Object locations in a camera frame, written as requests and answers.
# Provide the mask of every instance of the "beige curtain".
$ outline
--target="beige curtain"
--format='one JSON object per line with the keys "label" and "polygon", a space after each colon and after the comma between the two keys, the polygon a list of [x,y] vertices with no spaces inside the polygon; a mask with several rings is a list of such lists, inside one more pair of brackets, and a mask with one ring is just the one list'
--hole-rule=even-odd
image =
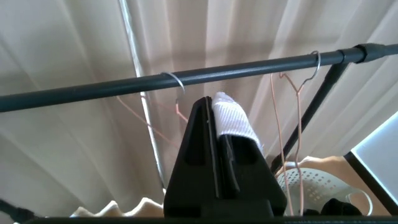
{"label": "beige curtain", "polygon": [[[396,44],[398,2],[372,0],[0,1],[0,94],[135,77],[143,73],[326,52],[358,43]],[[342,155],[398,110],[397,56],[350,65],[303,134],[301,156]],[[306,109],[329,67],[302,92]],[[299,84],[314,68],[289,72]],[[294,91],[274,80],[284,142],[297,125]],[[278,153],[269,76],[185,87],[188,116],[200,97],[225,91],[242,105],[269,158]],[[185,122],[179,88],[149,92],[149,118],[177,145]],[[144,117],[139,97],[121,99]],[[115,200],[129,211],[143,196],[162,202],[178,149],[155,136],[115,98],[0,114],[0,197],[41,215],[97,212]]]}

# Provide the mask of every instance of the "white cloth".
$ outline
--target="white cloth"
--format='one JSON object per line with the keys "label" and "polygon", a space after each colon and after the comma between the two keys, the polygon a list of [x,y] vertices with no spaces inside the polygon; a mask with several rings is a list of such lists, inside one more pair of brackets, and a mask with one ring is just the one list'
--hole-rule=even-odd
{"label": "white cloth", "polygon": [[217,138],[224,134],[252,139],[261,150],[260,140],[252,129],[242,107],[223,92],[213,98],[211,107],[216,120]]}

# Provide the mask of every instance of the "white laundry basket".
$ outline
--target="white laundry basket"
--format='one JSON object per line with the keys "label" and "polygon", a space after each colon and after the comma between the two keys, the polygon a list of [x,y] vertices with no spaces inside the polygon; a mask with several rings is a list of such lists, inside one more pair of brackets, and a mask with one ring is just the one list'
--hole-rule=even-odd
{"label": "white laundry basket", "polygon": [[[304,209],[313,209],[321,212],[323,206],[332,198],[341,202],[351,203],[350,195],[363,193],[369,202],[368,215],[372,214],[373,205],[367,193],[351,187],[344,181],[327,172],[310,168],[301,168],[300,170],[303,179]],[[294,215],[299,215],[300,179],[297,169],[287,170],[286,177],[289,183]],[[279,175],[277,181],[287,196],[284,174]]]}

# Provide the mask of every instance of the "metal hook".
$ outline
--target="metal hook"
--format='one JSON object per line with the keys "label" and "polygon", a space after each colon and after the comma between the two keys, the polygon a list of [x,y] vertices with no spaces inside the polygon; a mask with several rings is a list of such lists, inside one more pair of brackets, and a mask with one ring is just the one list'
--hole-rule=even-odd
{"label": "metal hook", "polygon": [[[162,72],[163,74],[166,74],[166,75],[170,75],[171,77],[173,77],[174,79],[175,79],[175,81],[177,81],[178,82],[178,84],[180,84],[180,86],[181,86],[181,88],[182,88],[182,93],[183,93],[183,95],[185,94],[185,88],[184,88],[184,84],[182,84],[182,82],[181,82],[181,80],[177,77],[177,76],[175,76],[173,73],[171,73],[171,72]],[[180,98],[181,96],[178,96],[177,97],[177,99],[175,99],[175,103],[178,103],[178,99]]]}
{"label": "metal hook", "polygon": [[311,54],[316,54],[316,55],[317,55],[317,60],[318,60],[317,69],[315,70],[315,72],[314,72],[314,74],[311,76],[311,78],[308,78],[308,79],[304,80],[304,82],[303,82],[303,84],[301,84],[299,90],[301,90],[301,87],[303,87],[304,84],[305,84],[307,81],[310,81],[310,80],[312,80],[313,78],[315,78],[315,76],[318,74],[319,68],[321,67],[321,54],[319,53],[319,51],[314,50],[313,52],[311,52]]}

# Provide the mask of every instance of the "clothes rack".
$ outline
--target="clothes rack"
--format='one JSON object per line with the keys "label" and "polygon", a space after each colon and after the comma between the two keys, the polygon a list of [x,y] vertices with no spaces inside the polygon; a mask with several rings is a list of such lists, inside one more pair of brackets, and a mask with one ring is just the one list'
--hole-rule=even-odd
{"label": "clothes rack", "polygon": [[[303,130],[312,116],[326,98],[328,92],[338,81],[349,63],[364,63],[388,55],[398,54],[398,44],[359,44],[349,49],[321,53],[321,66],[333,65],[329,69],[321,87],[317,91],[310,106],[302,117]],[[173,72],[185,85],[194,85],[206,82],[215,82],[232,78],[242,78],[254,75],[263,75],[274,72],[286,72],[303,68],[316,67],[318,57],[314,54],[286,58],[262,60],[258,62],[240,63],[211,68],[200,68]],[[110,82],[88,85],[71,86],[52,90],[34,91],[15,95],[0,96],[0,112],[37,108],[41,106],[58,105],[83,100],[93,100],[110,96],[138,93],[142,91],[159,90],[177,87],[179,84],[167,74],[149,75],[139,78],[128,78]],[[297,140],[297,128],[290,136],[284,147],[287,155]],[[281,166],[281,156],[278,155],[272,162],[271,171],[276,172]]]}

